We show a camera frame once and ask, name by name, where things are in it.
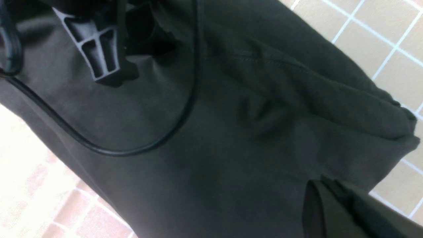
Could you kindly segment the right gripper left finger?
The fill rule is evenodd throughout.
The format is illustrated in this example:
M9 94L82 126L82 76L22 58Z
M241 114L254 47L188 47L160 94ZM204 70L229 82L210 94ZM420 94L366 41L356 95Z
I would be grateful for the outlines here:
M306 185L302 227L305 238L367 237L332 191L317 180Z

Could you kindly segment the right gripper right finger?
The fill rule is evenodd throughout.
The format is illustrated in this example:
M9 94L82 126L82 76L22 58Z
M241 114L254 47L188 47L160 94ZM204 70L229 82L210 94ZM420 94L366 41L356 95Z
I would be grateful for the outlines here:
M369 238L422 237L422 226L355 186L327 177L322 182Z

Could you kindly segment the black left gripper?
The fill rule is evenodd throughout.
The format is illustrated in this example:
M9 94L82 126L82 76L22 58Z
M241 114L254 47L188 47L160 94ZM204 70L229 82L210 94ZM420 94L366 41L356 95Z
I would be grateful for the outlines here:
M159 56L176 41L154 17L157 0L44 0L62 22L96 83L119 87L138 77L126 54Z

